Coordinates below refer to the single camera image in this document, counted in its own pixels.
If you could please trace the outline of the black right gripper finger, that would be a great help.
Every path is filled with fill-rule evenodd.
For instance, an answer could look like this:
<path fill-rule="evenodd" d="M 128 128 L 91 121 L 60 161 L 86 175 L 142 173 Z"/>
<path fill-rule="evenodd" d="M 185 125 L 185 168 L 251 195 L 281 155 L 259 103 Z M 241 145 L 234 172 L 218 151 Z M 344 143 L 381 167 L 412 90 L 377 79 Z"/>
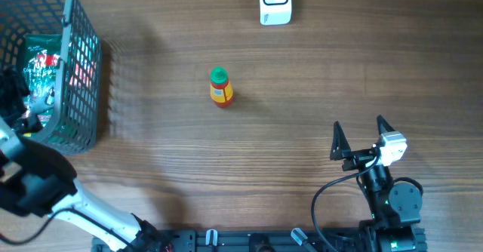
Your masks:
<path fill-rule="evenodd" d="M 342 160 L 351 155 L 351 148 L 338 121 L 334 122 L 334 135 L 330 160 Z"/>
<path fill-rule="evenodd" d="M 382 115 L 377 116 L 377 129 L 379 135 L 395 131 Z"/>

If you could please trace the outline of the green foil snack bag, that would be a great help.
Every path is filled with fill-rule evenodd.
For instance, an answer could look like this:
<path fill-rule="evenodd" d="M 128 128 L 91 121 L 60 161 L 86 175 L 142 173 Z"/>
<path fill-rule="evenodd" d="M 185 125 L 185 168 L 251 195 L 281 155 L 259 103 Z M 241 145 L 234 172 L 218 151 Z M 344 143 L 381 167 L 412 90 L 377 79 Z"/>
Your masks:
<path fill-rule="evenodd" d="M 34 137 L 50 121 L 60 59 L 62 35 L 29 34 L 23 62 L 23 76 L 29 89 L 25 97 L 26 112 L 22 119 L 27 127 L 23 134 Z"/>

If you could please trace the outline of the red white tissue packet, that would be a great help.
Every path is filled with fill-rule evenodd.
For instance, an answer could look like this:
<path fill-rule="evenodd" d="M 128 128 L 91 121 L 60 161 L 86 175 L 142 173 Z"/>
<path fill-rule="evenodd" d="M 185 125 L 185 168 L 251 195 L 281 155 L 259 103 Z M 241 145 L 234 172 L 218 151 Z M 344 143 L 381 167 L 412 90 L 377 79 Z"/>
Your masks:
<path fill-rule="evenodd" d="M 96 63 L 90 61 L 78 51 L 76 54 L 74 74 L 71 76 L 69 84 L 77 88 L 84 85 L 88 89 L 91 89 L 96 66 Z"/>

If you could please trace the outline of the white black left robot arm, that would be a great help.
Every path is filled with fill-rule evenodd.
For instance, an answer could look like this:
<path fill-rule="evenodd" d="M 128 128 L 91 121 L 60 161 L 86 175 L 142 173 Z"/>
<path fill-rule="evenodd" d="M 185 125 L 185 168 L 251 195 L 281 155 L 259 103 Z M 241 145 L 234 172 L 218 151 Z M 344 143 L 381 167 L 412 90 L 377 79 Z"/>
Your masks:
<path fill-rule="evenodd" d="M 15 66 L 1 70 L 1 208 L 47 223 L 62 220 L 99 239 L 94 250 L 167 251 L 169 241 L 149 222 L 88 191 L 58 151 L 20 135 L 29 89 Z"/>

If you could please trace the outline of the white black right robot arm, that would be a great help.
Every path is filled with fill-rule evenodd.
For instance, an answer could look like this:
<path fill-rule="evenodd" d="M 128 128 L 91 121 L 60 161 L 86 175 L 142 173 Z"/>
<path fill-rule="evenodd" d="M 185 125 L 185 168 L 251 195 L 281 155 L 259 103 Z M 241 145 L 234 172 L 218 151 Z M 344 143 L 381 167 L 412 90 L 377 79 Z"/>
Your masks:
<path fill-rule="evenodd" d="M 409 177 L 393 178 L 389 166 L 401 160 L 408 144 L 405 136 L 383 116 L 377 116 L 379 137 L 368 149 L 352 150 L 338 121 L 330 159 L 343 161 L 343 171 L 355 171 L 372 218 L 358 226 L 363 251 L 425 251 L 421 221 L 423 187 Z"/>

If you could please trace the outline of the white barcode scanner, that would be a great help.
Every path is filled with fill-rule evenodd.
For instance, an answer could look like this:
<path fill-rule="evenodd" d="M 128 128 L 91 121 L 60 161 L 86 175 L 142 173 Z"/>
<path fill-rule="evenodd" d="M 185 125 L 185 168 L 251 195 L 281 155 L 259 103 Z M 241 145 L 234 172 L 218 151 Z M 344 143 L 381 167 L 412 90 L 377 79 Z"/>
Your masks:
<path fill-rule="evenodd" d="M 292 0 L 259 0 L 263 26 L 285 25 L 291 21 Z"/>

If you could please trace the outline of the grey plastic mesh basket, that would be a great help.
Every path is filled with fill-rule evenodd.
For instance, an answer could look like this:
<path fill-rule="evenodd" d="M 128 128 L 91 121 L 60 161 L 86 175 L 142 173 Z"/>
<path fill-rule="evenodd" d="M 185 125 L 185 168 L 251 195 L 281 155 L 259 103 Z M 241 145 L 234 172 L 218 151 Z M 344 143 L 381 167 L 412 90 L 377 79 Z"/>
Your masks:
<path fill-rule="evenodd" d="M 64 155 L 96 143 L 101 42 L 80 0 L 1 0 L 1 67 L 21 69 L 28 34 L 61 36 L 50 121 L 33 139 Z"/>

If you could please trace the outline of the red sauce bottle green cap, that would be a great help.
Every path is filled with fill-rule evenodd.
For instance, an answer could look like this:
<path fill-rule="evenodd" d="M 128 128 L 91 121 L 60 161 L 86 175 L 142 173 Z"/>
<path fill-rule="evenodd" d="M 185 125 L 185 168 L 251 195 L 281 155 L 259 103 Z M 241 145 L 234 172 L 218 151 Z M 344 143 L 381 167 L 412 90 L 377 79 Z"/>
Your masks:
<path fill-rule="evenodd" d="M 234 99 L 234 90 L 227 71 L 216 67 L 211 71 L 210 79 L 210 96 L 213 102 L 220 108 L 230 106 Z"/>

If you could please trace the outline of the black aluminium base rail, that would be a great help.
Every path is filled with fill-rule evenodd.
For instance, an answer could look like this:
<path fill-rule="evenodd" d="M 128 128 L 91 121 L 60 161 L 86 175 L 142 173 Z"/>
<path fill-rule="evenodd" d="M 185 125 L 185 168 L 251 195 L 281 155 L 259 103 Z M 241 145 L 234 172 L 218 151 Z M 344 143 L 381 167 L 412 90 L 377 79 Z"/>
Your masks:
<path fill-rule="evenodd" d="M 210 229 L 166 231 L 168 243 L 159 251 L 329 251 L 330 248 L 317 232 L 289 231 L 227 232 Z M 338 251 L 416 251 L 427 252 L 426 234 L 423 229 L 397 233 L 374 232 L 358 228 L 325 229 L 324 236 Z"/>

